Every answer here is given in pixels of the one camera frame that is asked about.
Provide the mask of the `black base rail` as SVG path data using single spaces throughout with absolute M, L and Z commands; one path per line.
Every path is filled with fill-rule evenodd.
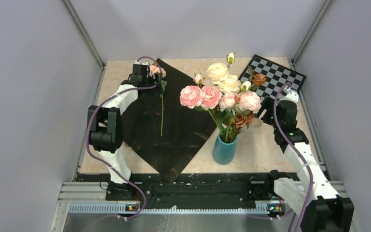
M 109 174 L 78 174 L 78 182 L 98 182 L 108 201 L 127 201 L 125 210 L 146 209 L 225 210 L 254 209 L 261 201 L 284 201 L 271 193 L 271 173 L 181 174 L 169 182 L 160 174 L 132 174 L 137 187 L 111 182 Z

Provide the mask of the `teal ceramic vase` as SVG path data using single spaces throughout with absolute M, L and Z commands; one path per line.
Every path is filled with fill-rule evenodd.
M 218 133 L 215 140 L 212 157 L 214 161 L 221 165 L 229 164 L 233 159 L 236 152 L 237 138 L 233 138 L 230 143 L 223 141 L 223 136 L 221 132 Z

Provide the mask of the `white flower stem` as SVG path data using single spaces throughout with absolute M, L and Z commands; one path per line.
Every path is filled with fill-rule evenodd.
M 217 62 L 207 68 L 207 77 L 211 83 L 216 86 L 222 93 L 234 92 L 239 93 L 241 82 L 236 75 L 229 72 L 231 64 L 235 62 L 235 54 L 226 55 L 226 63 Z

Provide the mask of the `light pink flower stem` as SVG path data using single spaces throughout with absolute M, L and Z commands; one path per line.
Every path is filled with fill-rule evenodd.
M 234 142 L 237 136 L 253 126 L 255 115 L 261 108 L 258 86 L 245 81 L 239 93 L 228 92 L 219 102 L 216 113 L 220 125 L 220 138 L 224 143 Z

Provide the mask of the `black white checkerboard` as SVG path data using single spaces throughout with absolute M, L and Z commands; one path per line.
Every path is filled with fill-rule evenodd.
M 307 76 L 297 71 L 259 55 L 253 56 L 240 75 L 239 80 L 242 83 L 248 81 L 252 73 L 260 73 L 266 76 L 266 82 L 255 90 L 261 101 L 268 97 L 274 99 L 280 87 L 286 82 L 291 83 L 292 90 L 299 92 L 307 78 Z

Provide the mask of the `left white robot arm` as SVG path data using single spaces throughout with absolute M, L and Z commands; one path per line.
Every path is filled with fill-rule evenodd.
M 117 192 L 124 200 L 134 197 L 136 187 L 129 180 L 132 172 L 120 151 L 124 140 L 122 113 L 137 100 L 140 91 L 159 91 L 163 76 L 164 72 L 157 63 L 135 62 L 132 73 L 118 90 L 99 105 L 90 106 L 87 111 L 86 149 L 94 159 L 97 157 L 90 148 L 100 153 L 98 160 L 110 172 L 108 191 Z

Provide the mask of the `large pink peony stem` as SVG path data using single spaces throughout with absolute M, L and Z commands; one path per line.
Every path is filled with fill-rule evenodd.
M 220 112 L 220 100 L 223 94 L 216 87 L 205 86 L 201 73 L 196 73 L 193 80 L 195 85 L 186 86 L 181 90 L 180 104 L 189 109 L 208 112 L 220 130 L 222 141 L 231 143 L 232 139 L 227 128 L 227 116 Z

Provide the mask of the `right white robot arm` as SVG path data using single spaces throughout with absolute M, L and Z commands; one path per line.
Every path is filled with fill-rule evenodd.
M 297 216 L 296 232 L 348 232 L 354 204 L 343 197 L 328 181 L 316 161 L 305 133 L 297 127 L 297 103 L 284 97 L 266 97 L 259 113 L 261 120 L 273 127 L 274 140 L 295 168 L 303 188 L 292 178 L 273 170 L 264 186 L 270 199 L 281 197 Z

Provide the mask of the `peach flower stem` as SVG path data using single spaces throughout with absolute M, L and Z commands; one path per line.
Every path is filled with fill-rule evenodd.
M 160 136 L 163 136 L 163 123 L 164 123 L 164 92 L 165 92 L 165 87 L 167 85 L 167 81 L 165 80 L 166 77 L 166 71 L 160 67 L 160 65 L 157 62 L 154 62 L 151 66 L 151 74 L 152 76 L 157 76 L 157 88 L 158 88 L 158 93 L 161 98 L 161 127 L 160 127 Z

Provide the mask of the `black wrapping sheet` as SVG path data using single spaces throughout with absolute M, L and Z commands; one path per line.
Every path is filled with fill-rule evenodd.
M 122 114 L 124 142 L 169 182 L 175 181 L 217 128 L 208 112 L 180 104 L 180 91 L 194 82 L 161 59 L 163 97 L 140 96 Z

